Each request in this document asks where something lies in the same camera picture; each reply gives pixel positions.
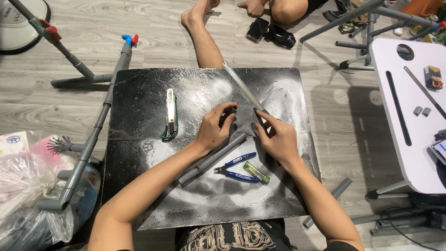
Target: wire cutter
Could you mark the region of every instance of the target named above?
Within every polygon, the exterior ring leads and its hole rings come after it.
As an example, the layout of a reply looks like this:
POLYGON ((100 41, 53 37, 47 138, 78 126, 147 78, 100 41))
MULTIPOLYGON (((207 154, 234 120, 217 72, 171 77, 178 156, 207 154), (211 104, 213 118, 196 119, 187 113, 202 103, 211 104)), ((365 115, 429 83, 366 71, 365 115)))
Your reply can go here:
POLYGON ((238 158, 235 158, 235 159, 231 160, 230 162, 224 164, 224 166, 222 166, 222 167, 215 168, 214 169, 214 173, 222 174, 222 175, 225 175, 226 177, 232 177, 232 178, 235 178, 235 179, 241 180, 241 181, 258 183, 260 181, 258 178, 245 176, 245 175, 241 175, 241 174, 236 173, 236 172, 230 172, 230 171, 226 170, 229 167, 234 166, 238 162, 241 162, 241 161, 244 161, 246 159, 252 158, 252 157, 254 157, 256 155, 257 155, 257 153, 255 153, 255 152, 242 155, 242 156, 240 156, 238 158))

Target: plastic bag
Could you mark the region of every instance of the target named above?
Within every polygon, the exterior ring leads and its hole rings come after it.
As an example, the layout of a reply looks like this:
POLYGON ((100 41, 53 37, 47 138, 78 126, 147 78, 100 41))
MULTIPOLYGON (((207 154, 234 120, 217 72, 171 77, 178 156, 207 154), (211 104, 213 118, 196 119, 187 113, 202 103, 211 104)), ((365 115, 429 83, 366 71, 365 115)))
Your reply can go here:
POLYGON ((0 136, 0 250, 40 251, 68 242, 93 211, 100 175, 88 165, 64 211, 37 206, 39 200, 58 198, 66 181, 57 174, 72 170, 77 161, 73 152, 48 151, 53 137, 43 131, 0 136))

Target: wooden floor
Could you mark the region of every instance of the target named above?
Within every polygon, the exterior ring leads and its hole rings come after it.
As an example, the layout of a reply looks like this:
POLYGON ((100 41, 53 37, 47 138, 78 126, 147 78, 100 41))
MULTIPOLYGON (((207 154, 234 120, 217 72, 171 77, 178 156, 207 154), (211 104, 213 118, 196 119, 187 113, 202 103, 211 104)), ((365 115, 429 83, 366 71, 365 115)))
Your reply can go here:
MULTIPOLYGON (((350 216, 378 212, 405 201, 366 201, 367 191, 401 181, 378 84, 372 71, 338 71, 339 62, 355 58, 354 49, 335 47, 350 41, 337 29, 297 43, 292 50, 245 38, 254 18, 238 9, 240 0, 222 0, 206 27, 233 67, 296 67, 301 71, 323 184, 333 190, 345 177, 353 184, 339 202, 350 216)), ((63 44, 96 74, 112 73, 123 41, 121 34, 139 34, 130 68, 198 67, 191 38, 180 23, 180 14, 194 0, 48 0, 52 25, 63 44)), ((321 13, 335 10, 330 0, 289 31, 299 38, 327 21, 321 13)), ((392 20, 380 17, 376 27, 392 20)), ((352 42, 365 42, 365 33, 352 42)), ((386 37, 396 38, 391 32, 386 37)), ((46 130, 84 142, 97 119, 105 92, 53 89, 52 79, 79 76, 74 67, 47 41, 15 56, 0 56, 0 134, 19 130, 46 130)), ((102 158, 108 122, 94 150, 102 158)), ((321 250, 323 236, 316 227, 306 231, 305 218, 286 219, 286 233, 299 250, 321 250)), ((366 247, 409 243, 402 236, 370 238, 373 224, 357 226, 366 247)), ((135 233, 136 250, 173 249, 173 230, 135 233)), ((415 234, 419 242, 443 240, 445 235, 415 234)))

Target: white folding table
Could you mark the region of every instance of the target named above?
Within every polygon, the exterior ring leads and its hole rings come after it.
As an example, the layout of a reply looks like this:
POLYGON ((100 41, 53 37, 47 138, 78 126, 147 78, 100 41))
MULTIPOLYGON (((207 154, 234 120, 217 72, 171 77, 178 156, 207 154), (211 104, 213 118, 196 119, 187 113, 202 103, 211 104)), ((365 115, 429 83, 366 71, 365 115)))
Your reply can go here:
MULTIPOLYGON (((446 120, 403 69, 407 66, 423 86, 424 68, 429 65, 440 68, 443 79, 446 79, 446 47, 431 43, 378 38, 370 45, 370 54, 404 180, 370 191, 367 197, 371 199, 407 197, 407 194, 383 194, 406 185, 420 193, 446 193, 446 188, 437 173, 437 158, 429 149, 435 142, 434 135, 439 130, 446 129, 446 120), (412 60, 406 61, 398 55, 396 48, 400 44, 408 46, 413 51, 412 60), (386 76, 387 71, 392 74, 395 92, 412 142, 411 146, 406 144, 403 136, 386 76), (429 107, 432 111, 427 117, 423 115, 417 117, 413 113, 417 106, 429 107)), ((446 109, 446 87, 436 92, 431 90, 428 92, 443 109, 446 109)))

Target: small box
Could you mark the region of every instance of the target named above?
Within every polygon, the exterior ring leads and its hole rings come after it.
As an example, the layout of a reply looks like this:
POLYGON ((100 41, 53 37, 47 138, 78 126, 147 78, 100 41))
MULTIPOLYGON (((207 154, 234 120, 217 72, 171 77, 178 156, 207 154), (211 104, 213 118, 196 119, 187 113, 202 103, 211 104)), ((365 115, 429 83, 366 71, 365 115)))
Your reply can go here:
POLYGON ((433 66, 426 66, 424 68, 424 79, 426 87, 432 90, 443 89, 442 75, 440 69, 433 66))
POLYGON ((356 28, 353 23, 346 23, 338 27, 341 34, 352 33, 356 28))

